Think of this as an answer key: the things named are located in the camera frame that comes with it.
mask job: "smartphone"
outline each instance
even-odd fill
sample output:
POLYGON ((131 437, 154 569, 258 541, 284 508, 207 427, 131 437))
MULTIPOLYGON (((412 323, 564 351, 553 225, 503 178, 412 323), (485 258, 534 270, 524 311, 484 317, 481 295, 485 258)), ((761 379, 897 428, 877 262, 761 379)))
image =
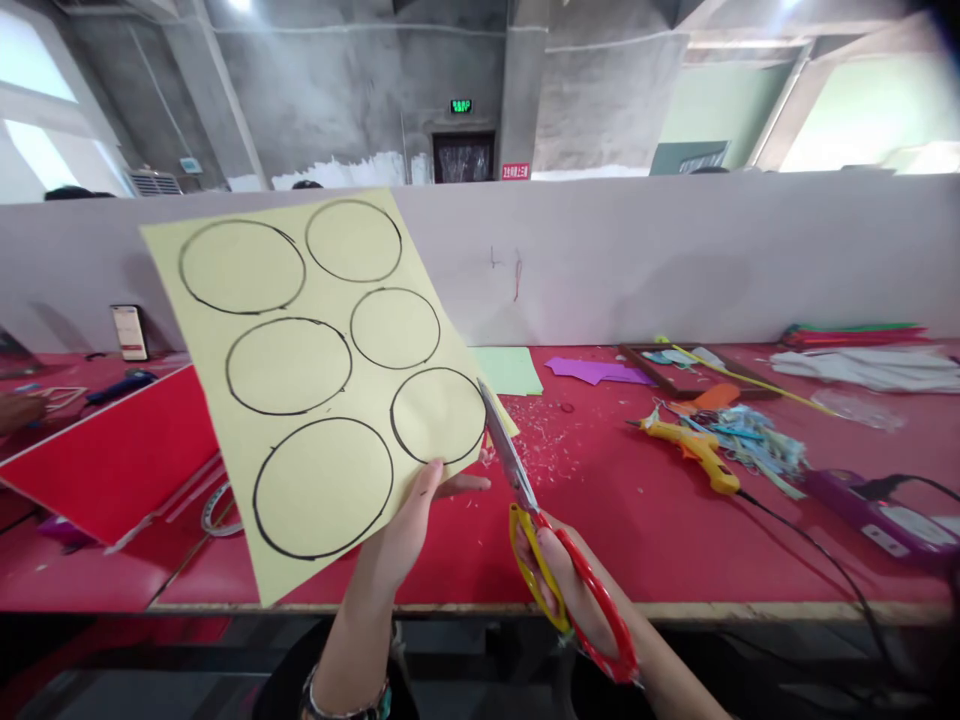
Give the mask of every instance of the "smartphone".
POLYGON ((111 305, 113 324, 117 326, 120 353, 127 362, 148 359, 147 341, 143 337, 143 322, 139 305, 111 305))

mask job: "hand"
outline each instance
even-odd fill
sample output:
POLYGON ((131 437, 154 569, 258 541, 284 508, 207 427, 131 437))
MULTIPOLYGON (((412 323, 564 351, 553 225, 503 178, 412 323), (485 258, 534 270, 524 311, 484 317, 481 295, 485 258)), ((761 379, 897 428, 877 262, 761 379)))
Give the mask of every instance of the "hand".
POLYGON ((0 395, 0 435, 9 435, 43 419, 47 399, 31 395, 0 395))
POLYGON ((441 483, 442 475, 443 460, 426 465, 410 484, 410 494, 393 520, 363 544, 354 577, 361 575, 378 597, 389 596, 392 602, 420 556, 434 500, 490 489, 487 478, 455 475, 441 483))
MULTIPOLYGON (((559 531, 564 529, 569 533, 570 539, 573 540, 577 548, 587 559, 587 562, 590 563, 594 575, 596 575, 597 579, 607 588, 607 591, 617 605, 617 610, 620 611, 621 617, 630 625, 630 618, 636 612, 633 608, 633 603, 630 602, 623 590, 620 589, 620 586, 610 577, 610 573, 607 572, 606 568, 600 564, 597 556, 593 554, 586 542, 584 542, 580 533, 569 525, 560 522, 555 517, 545 512, 543 514, 550 521, 550 525, 554 530, 559 531)), ((566 548, 563 547, 563 543, 560 542, 556 533, 547 528, 540 528, 537 531, 537 544, 540 546, 540 554, 543 555, 544 562, 547 564, 547 567, 550 568, 554 580, 557 581, 557 587, 560 588, 560 593, 563 595, 567 612, 577 621, 577 625, 597 650, 607 657, 617 657, 617 642, 613 636, 613 631, 610 629, 610 625, 607 623, 603 611, 594 599, 593 594, 580 580, 579 575, 577 575, 573 561, 570 559, 570 554, 566 548)), ((547 586, 547 581, 543 577, 543 571, 540 569, 537 558, 533 554, 533 549, 530 547, 530 541, 519 525, 516 529, 516 548, 520 559, 530 568, 534 577, 537 579, 540 594, 547 603, 547 607, 550 608, 550 613, 556 615, 559 607, 557 598, 553 594, 553 591, 547 586)))

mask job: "exit sign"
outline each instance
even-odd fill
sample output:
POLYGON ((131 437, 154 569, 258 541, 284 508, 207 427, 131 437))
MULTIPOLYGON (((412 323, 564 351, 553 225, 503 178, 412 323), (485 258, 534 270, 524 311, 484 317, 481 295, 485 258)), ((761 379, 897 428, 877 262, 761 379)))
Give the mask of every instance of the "exit sign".
POLYGON ((473 100, 451 100, 450 112, 454 115, 463 115, 473 112, 473 100))

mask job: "person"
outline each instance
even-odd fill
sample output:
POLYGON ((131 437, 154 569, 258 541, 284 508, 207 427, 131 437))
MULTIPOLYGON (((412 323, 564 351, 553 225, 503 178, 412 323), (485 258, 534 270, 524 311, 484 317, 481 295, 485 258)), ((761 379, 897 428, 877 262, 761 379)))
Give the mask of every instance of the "person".
MULTIPOLYGON (((321 622, 294 645, 261 689, 254 718, 419 717, 404 671, 391 657, 394 597, 423 548, 432 502, 461 493, 483 492, 490 487, 486 478, 468 475, 457 475, 441 483, 442 474, 441 460, 426 465, 411 484, 409 495, 393 520, 363 543, 333 623, 321 622)), ((585 656, 578 655, 570 680, 576 716, 605 720, 727 720, 730 715, 718 699, 672 647, 682 646, 683 640, 668 643, 636 609, 580 534, 548 517, 554 528, 570 533, 610 592, 630 630, 641 669, 642 689, 616 685, 585 656)), ((518 555, 534 572, 551 612, 555 612, 557 599, 543 579, 529 541, 519 529, 516 537, 518 555)), ((542 528, 537 533, 537 543, 569 614, 598 650, 615 657, 613 633, 556 534, 542 528)), ((693 652, 685 655, 694 659, 698 674, 714 675, 718 697, 729 703, 737 717, 813 717, 802 712, 802 706, 790 708, 785 698, 791 696, 773 683, 758 686, 755 676, 746 670, 731 679, 731 671, 737 673, 738 667, 748 665, 747 661, 729 644, 710 637, 713 643, 698 643, 693 652)))
POLYGON ((38 422, 46 413, 46 398, 0 393, 0 436, 11 435, 20 428, 38 422))
POLYGON ((43 195, 43 201, 50 200, 89 200, 97 197, 116 197, 113 193, 93 192, 78 185, 63 185, 43 195))

